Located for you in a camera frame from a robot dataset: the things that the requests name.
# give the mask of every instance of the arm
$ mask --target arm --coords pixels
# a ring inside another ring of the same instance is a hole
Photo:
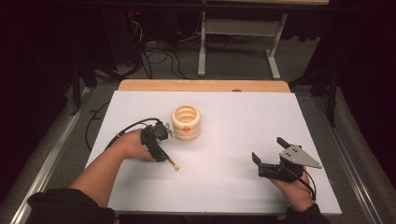
[[[70,189],[79,189],[96,201],[99,206],[107,207],[123,160],[153,160],[140,142],[140,131],[134,130],[119,138],[78,176]]]
[[[301,179],[309,184],[306,172],[303,172]],[[290,204],[284,220],[285,224],[330,224],[330,221],[320,213],[318,205],[312,201],[311,191],[300,181],[296,180],[290,183],[270,180],[282,191],[286,201]]]

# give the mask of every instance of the wooden stick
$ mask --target wooden stick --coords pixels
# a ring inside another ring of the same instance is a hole
[[[175,170],[178,171],[180,169],[180,167],[174,162],[172,161],[172,159],[170,157],[168,157],[168,160],[172,163],[172,165],[175,167]]]

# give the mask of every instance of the wrist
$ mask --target wrist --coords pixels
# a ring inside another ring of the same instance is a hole
[[[111,146],[106,151],[111,154],[111,158],[117,161],[123,161],[127,158],[127,149],[120,146]]]
[[[296,212],[304,212],[308,208],[312,207],[313,204],[314,202],[312,201],[311,198],[309,198],[309,199],[301,200],[297,203],[293,203],[290,205],[290,207]]]

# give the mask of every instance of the human arm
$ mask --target human arm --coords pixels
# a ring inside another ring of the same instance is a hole
[[[141,130],[124,134],[111,147],[99,155],[71,184],[70,189],[79,189],[101,207],[107,207],[111,190],[125,159],[153,160],[141,144]]]
[[[29,197],[32,211],[26,223],[113,223],[115,213],[106,207],[122,161],[152,160],[140,141],[140,130],[124,134],[99,155],[69,189],[49,189]]]
[[[301,179],[309,185],[306,172],[303,172]],[[300,181],[284,182],[281,180],[270,179],[283,193],[289,203],[285,224],[330,224],[312,200],[311,191]]]

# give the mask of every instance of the hand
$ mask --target hand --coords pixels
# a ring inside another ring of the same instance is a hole
[[[309,184],[306,172],[303,172],[301,179]],[[293,182],[284,182],[281,180],[270,179],[271,182],[282,191],[286,201],[290,207],[298,212],[303,212],[314,203],[311,198],[311,191],[303,185],[299,180]]]
[[[121,150],[125,159],[145,159],[153,161],[151,154],[142,146],[141,129],[125,133],[111,147]]]

